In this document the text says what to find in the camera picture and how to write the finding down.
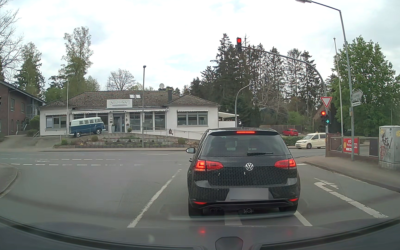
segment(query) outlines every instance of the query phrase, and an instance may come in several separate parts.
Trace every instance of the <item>electrical box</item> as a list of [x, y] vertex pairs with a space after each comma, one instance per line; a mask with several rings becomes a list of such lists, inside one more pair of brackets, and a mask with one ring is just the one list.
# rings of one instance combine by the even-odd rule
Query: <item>electrical box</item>
[[400, 126], [379, 127], [379, 166], [400, 170]]

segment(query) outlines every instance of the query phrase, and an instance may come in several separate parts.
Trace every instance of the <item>chimney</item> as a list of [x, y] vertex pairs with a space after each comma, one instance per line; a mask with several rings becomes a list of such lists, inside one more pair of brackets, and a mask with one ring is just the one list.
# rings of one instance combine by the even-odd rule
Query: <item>chimney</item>
[[172, 88], [167, 87], [166, 91], [168, 92], [168, 103], [170, 103], [172, 101]]

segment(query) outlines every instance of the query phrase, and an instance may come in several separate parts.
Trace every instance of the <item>car tire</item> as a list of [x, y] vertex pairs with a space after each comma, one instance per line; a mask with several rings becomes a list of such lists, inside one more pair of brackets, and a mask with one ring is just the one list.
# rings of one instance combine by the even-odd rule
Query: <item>car tire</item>
[[187, 202], [187, 213], [191, 218], [199, 217], [199, 216], [203, 215], [203, 210], [192, 207], [191, 203], [188, 201]]
[[280, 212], [292, 212], [292, 213], [295, 213], [297, 211], [297, 204], [295, 204], [294, 206], [279, 207], [279, 211]]

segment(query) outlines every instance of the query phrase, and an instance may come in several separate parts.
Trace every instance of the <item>white building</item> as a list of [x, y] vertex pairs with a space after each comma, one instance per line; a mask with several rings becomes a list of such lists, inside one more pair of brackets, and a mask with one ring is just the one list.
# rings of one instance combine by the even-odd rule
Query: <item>white building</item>
[[200, 139], [208, 128], [234, 127], [224, 121], [234, 114], [219, 112], [217, 103], [186, 94], [174, 95], [171, 88], [142, 91], [84, 92], [66, 102], [57, 100], [41, 107], [41, 136], [65, 135], [68, 122], [83, 117], [101, 117], [107, 133], [133, 133]]

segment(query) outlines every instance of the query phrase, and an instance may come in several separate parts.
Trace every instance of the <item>neumann sign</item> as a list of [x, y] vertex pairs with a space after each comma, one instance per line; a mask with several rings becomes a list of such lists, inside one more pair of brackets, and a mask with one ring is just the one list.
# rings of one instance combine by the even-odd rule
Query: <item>neumann sign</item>
[[132, 99], [110, 99], [106, 107], [108, 109], [132, 108]]

